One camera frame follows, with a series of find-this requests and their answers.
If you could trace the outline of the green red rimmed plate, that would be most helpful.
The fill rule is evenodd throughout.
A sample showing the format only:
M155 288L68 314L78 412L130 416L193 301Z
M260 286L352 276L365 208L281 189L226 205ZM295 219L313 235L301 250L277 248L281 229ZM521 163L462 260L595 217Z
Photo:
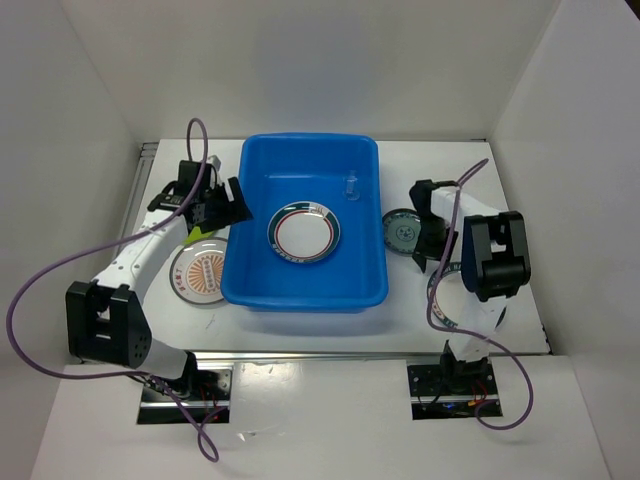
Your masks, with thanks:
M311 264L331 255L341 239L338 217L327 206L296 201L276 211L267 227L268 244L282 259Z

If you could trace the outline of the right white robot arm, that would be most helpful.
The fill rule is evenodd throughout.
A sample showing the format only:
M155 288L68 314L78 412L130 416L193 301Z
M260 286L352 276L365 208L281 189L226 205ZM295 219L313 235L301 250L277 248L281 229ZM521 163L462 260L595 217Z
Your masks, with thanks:
M412 259L421 271L428 261L439 263L432 289L450 266L455 243L460 243L465 304L456 325L448 329L438 371L441 386L460 393L486 371L487 340L509 299L530 280L524 218L463 193L453 181L419 180L409 197L420 222Z

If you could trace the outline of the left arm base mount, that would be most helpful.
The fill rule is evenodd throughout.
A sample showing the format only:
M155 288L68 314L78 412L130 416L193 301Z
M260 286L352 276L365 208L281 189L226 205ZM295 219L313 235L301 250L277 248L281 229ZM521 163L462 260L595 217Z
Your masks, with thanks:
M228 424L232 392L233 367L215 364L207 368L204 380L190 393L174 391L184 408L198 423ZM138 425L186 424L175 402L157 385L142 387L136 423Z

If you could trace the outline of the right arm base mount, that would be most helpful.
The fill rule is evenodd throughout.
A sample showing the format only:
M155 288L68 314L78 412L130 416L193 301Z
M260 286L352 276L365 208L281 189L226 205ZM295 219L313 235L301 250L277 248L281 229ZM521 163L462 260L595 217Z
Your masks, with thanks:
M473 418L478 406L484 417L503 416L490 363L466 376L445 377L436 363L409 363L406 372L414 421Z

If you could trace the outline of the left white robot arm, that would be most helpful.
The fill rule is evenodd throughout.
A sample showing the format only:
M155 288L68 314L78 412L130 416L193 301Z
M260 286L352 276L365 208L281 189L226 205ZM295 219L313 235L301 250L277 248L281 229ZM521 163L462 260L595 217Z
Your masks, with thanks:
M151 200L133 241L91 281L68 288L72 355L156 376L180 400L206 383L194 353L154 339L143 300L169 255L194 228L208 233L251 219L238 179L220 181L220 165L217 156L205 163L181 161L177 179Z

